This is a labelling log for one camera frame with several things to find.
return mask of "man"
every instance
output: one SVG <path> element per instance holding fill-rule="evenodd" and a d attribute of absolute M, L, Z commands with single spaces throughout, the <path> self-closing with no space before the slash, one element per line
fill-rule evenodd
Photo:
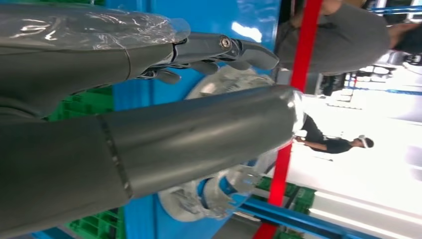
<path fill-rule="evenodd" d="M 310 72 L 343 73 L 372 65 L 388 49 L 422 52 L 422 25 L 402 23 L 387 27 L 381 16 L 339 0 L 324 0 Z M 280 67 L 292 69 L 299 28 L 299 13 L 279 28 Z"/>
<path fill-rule="evenodd" d="M 353 141 L 342 138 L 327 139 L 310 116 L 306 116 L 302 129 L 307 131 L 307 135 L 304 140 L 301 137 L 296 137 L 296 141 L 318 152 L 337 154 L 347 152 L 353 147 L 372 148 L 374 146 L 374 141 L 363 135 Z"/>

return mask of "green plastic crate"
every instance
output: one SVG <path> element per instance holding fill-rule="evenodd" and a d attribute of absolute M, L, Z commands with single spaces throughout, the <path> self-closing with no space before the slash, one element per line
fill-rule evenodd
<path fill-rule="evenodd" d="M 63 100 L 48 121 L 112 112 L 112 87 L 87 90 Z M 123 208 L 113 209 L 66 224 L 83 239 L 126 239 Z"/>
<path fill-rule="evenodd" d="M 309 208 L 311 208 L 311 207 L 312 207 L 312 204 L 295 202 L 295 204 L 293 206 L 293 211 L 309 215 L 309 213 L 310 213 Z"/>
<path fill-rule="evenodd" d="M 112 88 L 92 89 L 69 96 L 61 102 L 56 111 L 47 117 L 48 121 L 66 120 L 112 112 L 114 109 Z"/>
<path fill-rule="evenodd" d="M 303 237 L 278 230 L 274 239 L 303 239 Z"/>
<path fill-rule="evenodd" d="M 264 176 L 264 177 L 262 177 L 261 181 L 258 183 L 256 188 L 261 189 L 261 190 L 265 190 L 265 191 L 270 191 L 271 182 L 272 182 L 272 178 Z M 284 196 L 291 197 L 296 188 L 297 188 L 297 186 L 295 184 L 287 183 L 286 191 L 284 193 Z"/>
<path fill-rule="evenodd" d="M 296 202 L 312 205 L 315 199 L 315 192 L 316 190 L 314 189 L 301 187 L 298 191 Z"/>
<path fill-rule="evenodd" d="M 123 208 L 75 220 L 66 226 L 83 239 L 126 239 Z"/>

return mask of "white wall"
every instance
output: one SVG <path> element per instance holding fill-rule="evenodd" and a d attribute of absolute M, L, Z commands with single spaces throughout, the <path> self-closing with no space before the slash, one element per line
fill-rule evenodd
<path fill-rule="evenodd" d="M 365 134 L 375 141 L 372 149 L 354 148 L 338 155 L 294 145 L 288 181 L 340 198 L 339 202 L 317 196 L 313 215 L 383 239 L 422 239 L 422 182 L 409 165 L 422 166 L 422 126 L 365 111 L 327 107 L 317 99 L 306 101 L 308 114 L 324 133 L 346 139 Z M 368 210 L 368 206 L 410 217 L 416 223 Z"/>

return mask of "robotic arm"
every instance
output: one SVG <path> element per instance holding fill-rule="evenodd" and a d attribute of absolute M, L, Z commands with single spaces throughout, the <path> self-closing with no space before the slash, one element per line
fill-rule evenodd
<path fill-rule="evenodd" d="M 64 17 L 69 11 L 82 15 Z M 232 167 L 286 144 L 303 123 L 300 94 L 282 86 L 42 121 L 60 100 L 84 89 L 132 78 L 174 83 L 179 77 L 169 68 L 212 74 L 219 62 L 237 69 L 271 69 L 278 61 L 258 44 L 221 34 L 192 33 L 154 44 L 145 40 L 148 44 L 139 47 L 83 45 L 80 50 L 71 43 L 50 42 L 63 22 L 73 31 L 118 31 L 119 17 L 131 14 L 143 13 L 0 7 L 0 16 L 6 16 L 0 20 L 22 20 L 19 28 L 2 23 L 0 31 L 0 238 L 119 207 L 131 198 Z M 42 20 L 34 15 L 49 17 L 36 24 Z M 109 22 L 75 27 L 85 24 L 79 22 L 84 16 Z M 144 26 L 150 27 L 148 21 Z M 57 39 L 76 39 L 69 32 Z"/>

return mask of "plastic wrap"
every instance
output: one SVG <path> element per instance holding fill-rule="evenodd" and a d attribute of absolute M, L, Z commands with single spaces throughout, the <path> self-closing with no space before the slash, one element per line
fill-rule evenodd
<path fill-rule="evenodd" d="M 90 5 L 1 4 L 0 45 L 68 50 L 136 48 L 179 42 L 183 19 Z"/>

